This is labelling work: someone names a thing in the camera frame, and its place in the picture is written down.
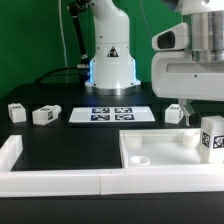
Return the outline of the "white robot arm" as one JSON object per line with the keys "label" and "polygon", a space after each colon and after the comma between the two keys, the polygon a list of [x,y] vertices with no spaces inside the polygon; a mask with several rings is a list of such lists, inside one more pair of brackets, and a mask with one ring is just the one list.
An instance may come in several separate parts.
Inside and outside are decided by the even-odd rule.
{"label": "white robot arm", "polygon": [[[176,98],[185,116],[192,100],[224,101],[224,0],[162,0],[182,22],[152,38],[151,81],[156,96]],[[90,0],[95,56],[89,92],[121,95],[140,86],[129,50],[129,18],[112,0]]]}

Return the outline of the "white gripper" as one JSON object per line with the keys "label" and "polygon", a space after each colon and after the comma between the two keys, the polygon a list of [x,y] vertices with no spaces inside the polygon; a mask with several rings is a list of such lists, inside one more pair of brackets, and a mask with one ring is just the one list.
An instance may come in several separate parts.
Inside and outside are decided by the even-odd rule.
{"label": "white gripper", "polygon": [[186,125],[194,114],[193,100],[224,101],[224,63],[195,62],[188,51],[189,28],[182,22],[152,39],[152,89],[158,97],[176,98]]}

